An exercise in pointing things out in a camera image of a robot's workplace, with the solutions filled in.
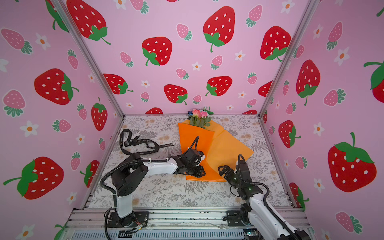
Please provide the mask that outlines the orange wrapping paper sheet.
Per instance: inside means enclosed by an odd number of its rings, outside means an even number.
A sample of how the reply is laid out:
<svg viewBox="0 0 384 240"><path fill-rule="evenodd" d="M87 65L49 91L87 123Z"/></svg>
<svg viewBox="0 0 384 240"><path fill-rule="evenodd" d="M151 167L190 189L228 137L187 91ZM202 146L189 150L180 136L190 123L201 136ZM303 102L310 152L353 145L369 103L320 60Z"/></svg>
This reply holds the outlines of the orange wrapping paper sheet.
<svg viewBox="0 0 384 240"><path fill-rule="evenodd" d="M197 150L205 155L201 166L206 175L201 178L186 176L187 181L224 182L225 179L219 175L218 167L228 165L234 170L239 154L243 155L245 160L254 154L253 150L214 121L203 129L190 125L190 121L186 120L179 123L179 135L182 152L185 152L195 138L199 137Z"/></svg>

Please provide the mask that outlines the pink fake rose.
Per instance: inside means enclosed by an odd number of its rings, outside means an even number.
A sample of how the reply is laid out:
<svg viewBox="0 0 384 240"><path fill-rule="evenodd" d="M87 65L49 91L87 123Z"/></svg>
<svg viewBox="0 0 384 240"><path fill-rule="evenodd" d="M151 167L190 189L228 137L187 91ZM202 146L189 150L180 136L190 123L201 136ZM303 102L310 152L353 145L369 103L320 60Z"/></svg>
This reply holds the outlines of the pink fake rose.
<svg viewBox="0 0 384 240"><path fill-rule="evenodd" d="M195 126L195 127L199 127L198 123L199 123L200 110L193 109L192 112L193 112L194 116L189 119L190 120L190 125Z"/></svg>
<svg viewBox="0 0 384 240"><path fill-rule="evenodd" d="M210 126L211 117L209 114L205 111L201 111L199 115L199 123L198 126L200 128L205 129L206 127Z"/></svg>

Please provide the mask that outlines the white fake rose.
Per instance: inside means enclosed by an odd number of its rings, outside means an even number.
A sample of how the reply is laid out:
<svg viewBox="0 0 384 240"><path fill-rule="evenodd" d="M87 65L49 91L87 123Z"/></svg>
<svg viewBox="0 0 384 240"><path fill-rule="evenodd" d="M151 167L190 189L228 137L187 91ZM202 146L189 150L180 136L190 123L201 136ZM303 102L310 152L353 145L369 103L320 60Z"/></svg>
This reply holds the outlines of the white fake rose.
<svg viewBox="0 0 384 240"><path fill-rule="evenodd" d="M206 112L208 115L213 115L214 113L211 111L211 107L203 107L203 112Z"/></svg>

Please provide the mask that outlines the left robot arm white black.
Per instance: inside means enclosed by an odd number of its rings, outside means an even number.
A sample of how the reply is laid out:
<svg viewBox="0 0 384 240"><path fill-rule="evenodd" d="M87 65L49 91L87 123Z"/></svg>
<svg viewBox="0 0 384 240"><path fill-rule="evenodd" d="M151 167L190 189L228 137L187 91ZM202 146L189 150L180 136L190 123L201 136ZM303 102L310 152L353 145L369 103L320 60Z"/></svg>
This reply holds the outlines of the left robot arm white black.
<svg viewBox="0 0 384 240"><path fill-rule="evenodd" d="M204 153L195 149L187 149L181 155L169 155L165 159L142 158L133 154L106 173L100 180L100 186L112 193L113 208L123 219L133 214L132 195L145 177L166 174L201 178L206 175L201 166L204 159Z"/></svg>

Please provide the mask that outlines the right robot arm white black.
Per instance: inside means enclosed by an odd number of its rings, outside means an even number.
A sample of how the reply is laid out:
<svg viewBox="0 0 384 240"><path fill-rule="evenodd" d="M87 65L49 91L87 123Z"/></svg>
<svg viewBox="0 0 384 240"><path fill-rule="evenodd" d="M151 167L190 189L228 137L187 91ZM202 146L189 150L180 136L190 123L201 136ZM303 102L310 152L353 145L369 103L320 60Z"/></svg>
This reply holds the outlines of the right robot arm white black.
<svg viewBox="0 0 384 240"><path fill-rule="evenodd" d="M299 231L267 202L269 188L253 182L248 165L240 161L233 170L228 165L218 167L219 175L236 189L245 203L240 208L242 222L254 226L265 240L309 240L310 236Z"/></svg>

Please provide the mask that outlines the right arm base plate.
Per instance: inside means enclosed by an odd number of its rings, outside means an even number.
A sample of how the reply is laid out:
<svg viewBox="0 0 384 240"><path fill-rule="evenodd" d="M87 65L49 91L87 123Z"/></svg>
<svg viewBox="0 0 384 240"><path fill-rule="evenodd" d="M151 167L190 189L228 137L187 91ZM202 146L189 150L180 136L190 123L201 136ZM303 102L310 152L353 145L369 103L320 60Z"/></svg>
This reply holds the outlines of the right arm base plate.
<svg viewBox="0 0 384 240"><path fill-rule="evenodd" d="M248 219L248 215L240 210L227 211L226 215L222 218L227 222L229 227L251 227L252 224Z"/></svg>

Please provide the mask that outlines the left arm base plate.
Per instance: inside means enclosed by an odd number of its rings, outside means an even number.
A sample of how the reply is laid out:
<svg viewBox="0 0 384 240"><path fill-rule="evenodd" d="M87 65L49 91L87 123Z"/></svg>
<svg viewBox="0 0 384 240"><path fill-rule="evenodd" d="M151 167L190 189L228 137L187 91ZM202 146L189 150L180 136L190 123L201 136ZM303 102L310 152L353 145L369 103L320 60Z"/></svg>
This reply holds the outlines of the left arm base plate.
<svg viewBox="0 0 384 240"><path fill-rule="evenodd" d="M120 218L116 212L110 213L107 220L108 228L145 228L149 220L150 212L133 211L126 217Z"/></svg>

